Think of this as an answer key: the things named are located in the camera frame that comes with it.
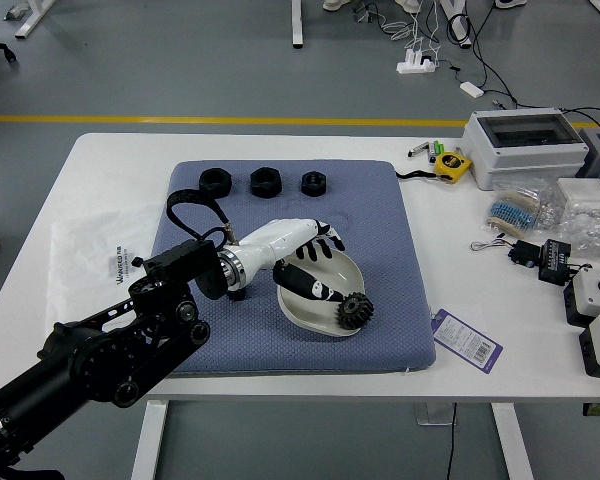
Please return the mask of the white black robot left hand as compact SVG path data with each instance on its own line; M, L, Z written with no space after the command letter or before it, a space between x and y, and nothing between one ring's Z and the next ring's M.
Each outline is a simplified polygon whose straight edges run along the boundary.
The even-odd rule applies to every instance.
M328 223L314 219L278 219L244 237L239 244L227 248L234 256L233 290L246 287L261 270L271 270L274 282L308 300L341 302L344 295L317 280L305 270L291 265L285 258L294 254L299 259L315 262L317 252L325 258L332 257L334 247L343 251L344 244L337 231Z

